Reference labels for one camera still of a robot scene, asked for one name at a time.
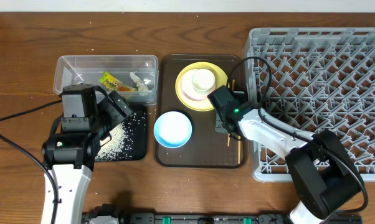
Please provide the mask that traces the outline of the wooden chopstick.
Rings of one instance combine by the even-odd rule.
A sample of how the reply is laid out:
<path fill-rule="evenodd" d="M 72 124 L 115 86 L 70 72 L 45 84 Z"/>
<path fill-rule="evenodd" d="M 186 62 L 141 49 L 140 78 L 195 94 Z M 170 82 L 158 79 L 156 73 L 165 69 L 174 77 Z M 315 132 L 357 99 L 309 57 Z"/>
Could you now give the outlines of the wooden chopstick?
<path fill-rule="evenodd" d="M 235 88 L 235 80 L 233 79 L 232 80 L 232 91 L 234 91 L 234 88 Z M 227 139 L 227 147 L 230 146 L 230 139 L 231 139 L 231 136 L 230 134 L 228 135 L 228 139 Z"/>
<path fill-rule="evenodd" d="M 238 165 L 241 163 L 241 151 L 242 151 L 242 143 L 241 143 L 241 136 L 238 136 Z"/>

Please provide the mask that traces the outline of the yellow green snack wrapper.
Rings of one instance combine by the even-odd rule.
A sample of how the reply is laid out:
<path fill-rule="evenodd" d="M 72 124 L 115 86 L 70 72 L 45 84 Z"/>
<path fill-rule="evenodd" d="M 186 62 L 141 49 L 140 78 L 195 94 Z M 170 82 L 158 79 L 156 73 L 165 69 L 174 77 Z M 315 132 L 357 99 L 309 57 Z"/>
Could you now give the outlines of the yellow green snack wrapper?
<path fill-rule="evenodd" d="M 104 72 L 98 81 L 112 91 L 136 91 L 136 88 L 124 84 L 109 72 Z"/>

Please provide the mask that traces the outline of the light blue bowl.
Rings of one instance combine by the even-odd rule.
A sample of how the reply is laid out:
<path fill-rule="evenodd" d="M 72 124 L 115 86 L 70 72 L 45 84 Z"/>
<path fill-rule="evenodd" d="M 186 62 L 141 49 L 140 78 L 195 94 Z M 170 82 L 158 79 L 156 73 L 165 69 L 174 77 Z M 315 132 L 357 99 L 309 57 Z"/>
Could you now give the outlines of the light blue bowl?
<path fill-rule="evenodd" d="M 183 113 L 169 111 L 154 124 L 154 138 L 163 147 L 175 149 L 185 145 L 192 135 L 192 123 Z"/>

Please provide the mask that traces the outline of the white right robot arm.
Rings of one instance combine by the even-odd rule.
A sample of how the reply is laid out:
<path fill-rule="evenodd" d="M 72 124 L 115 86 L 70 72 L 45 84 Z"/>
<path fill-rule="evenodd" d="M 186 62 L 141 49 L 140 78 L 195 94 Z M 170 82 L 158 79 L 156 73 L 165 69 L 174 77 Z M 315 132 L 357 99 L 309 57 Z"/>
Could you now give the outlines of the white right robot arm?
<path fill-rule="evenodd" d="M 364 180 L 334 132 L 296 129 L 258 106 L 242 103 L 224 85 L 208 99 L 231 137 L 255 141 L 285 160 L 300 199 L 288 216 L 290 223 L 326 223 L 358 193 L 364 202 L 353 211 L 367 207 Z"/>

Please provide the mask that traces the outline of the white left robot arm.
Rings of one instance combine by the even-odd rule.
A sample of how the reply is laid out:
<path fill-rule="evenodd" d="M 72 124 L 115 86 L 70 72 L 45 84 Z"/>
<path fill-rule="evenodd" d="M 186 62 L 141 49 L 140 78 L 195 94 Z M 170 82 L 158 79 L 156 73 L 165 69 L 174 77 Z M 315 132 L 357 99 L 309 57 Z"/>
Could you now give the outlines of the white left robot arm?
<path fill-rule="evenodd" d="M 64 91 L 64 112 L 42 146 L 45 200 L 42 223 L 80 223 L 95 158 L 110 132 L 132 114 L 116 91 L 96 100 L 96 91 Z"/>

